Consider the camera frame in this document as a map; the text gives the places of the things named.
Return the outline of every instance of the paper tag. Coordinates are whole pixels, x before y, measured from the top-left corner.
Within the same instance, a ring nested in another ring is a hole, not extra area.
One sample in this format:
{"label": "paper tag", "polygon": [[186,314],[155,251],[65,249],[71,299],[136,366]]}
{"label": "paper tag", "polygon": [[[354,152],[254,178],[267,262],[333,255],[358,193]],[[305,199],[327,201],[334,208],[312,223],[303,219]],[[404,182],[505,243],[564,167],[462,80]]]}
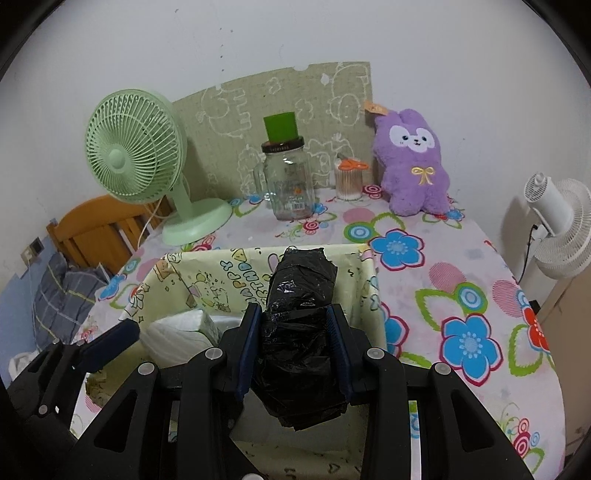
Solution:
{"label": "paper tag", "polygon": [[388,115],[389,110],[377,103],[372,103],[369,100],[366,100],[363,103],[363,108],[365,108],[369,113],[375,113],[377,115]]}

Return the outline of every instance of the white tissue pack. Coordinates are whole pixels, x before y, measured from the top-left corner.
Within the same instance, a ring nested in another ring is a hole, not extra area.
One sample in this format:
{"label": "white tissue pack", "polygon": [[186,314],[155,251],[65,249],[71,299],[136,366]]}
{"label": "white tissue pack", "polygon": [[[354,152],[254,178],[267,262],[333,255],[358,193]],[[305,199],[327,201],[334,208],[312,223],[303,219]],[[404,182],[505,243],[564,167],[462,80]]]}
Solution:
{"label": "white tissue pack", "polygon": [[220,332],[203,310],[189,310],[152,322],[139,339],[160,367],[181,365],[217,346]]}

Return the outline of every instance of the cotton swab container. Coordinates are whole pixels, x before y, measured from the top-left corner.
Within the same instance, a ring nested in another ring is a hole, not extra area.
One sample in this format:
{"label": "cotton swab container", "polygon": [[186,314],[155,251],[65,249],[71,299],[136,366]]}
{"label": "cotton swab container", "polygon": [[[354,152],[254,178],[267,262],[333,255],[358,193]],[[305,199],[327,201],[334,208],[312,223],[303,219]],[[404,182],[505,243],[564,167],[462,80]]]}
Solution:
{"label": "cotton swab container", "polygon": [[367,164],[352,158],[335,161],[336,196],[348,202],[359,200],[363,191],[362,172],[369,167]]}

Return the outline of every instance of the green cup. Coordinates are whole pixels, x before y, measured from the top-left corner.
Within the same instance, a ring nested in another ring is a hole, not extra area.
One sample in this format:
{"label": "green cup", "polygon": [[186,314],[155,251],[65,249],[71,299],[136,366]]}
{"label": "green cup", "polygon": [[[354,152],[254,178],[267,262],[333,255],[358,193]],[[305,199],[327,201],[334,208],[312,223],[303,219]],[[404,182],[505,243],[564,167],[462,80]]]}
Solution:
{"label": "green cup", "polygon": [[278,113],[263,118],[267,136],[271,143],[283,143],[298,138],[296,114],[294,112]]}

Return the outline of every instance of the fan base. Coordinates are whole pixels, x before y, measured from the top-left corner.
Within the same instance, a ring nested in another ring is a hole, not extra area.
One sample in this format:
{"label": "fan base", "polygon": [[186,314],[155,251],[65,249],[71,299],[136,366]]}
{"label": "fan base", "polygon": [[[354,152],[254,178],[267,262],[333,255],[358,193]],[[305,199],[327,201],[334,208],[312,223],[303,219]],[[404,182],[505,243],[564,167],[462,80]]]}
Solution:
{"label": "fan base", "polygon": [[232,207],[222,199],[193,202],[193,215],[187,219],[174,212],[164,224],[162,239],[167,245],[185,245],[214,233],[232,216]]}

